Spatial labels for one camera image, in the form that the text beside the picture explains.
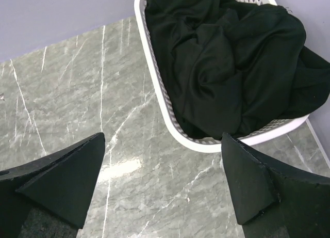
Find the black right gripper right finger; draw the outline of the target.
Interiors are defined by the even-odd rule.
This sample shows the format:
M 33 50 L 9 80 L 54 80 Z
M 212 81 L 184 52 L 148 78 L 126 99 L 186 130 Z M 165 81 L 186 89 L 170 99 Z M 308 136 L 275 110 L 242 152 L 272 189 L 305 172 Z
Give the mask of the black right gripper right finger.
M 329 178 L 223 133 L 222 159 L 245 237 L 329 237 Z

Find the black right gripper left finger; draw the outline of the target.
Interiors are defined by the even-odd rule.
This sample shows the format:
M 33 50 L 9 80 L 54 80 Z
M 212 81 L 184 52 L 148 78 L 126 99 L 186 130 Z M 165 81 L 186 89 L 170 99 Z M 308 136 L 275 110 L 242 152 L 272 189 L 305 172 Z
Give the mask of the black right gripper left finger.
M 76 237 L 105 154 L 104 133 L 1 171 L 1 237 Z

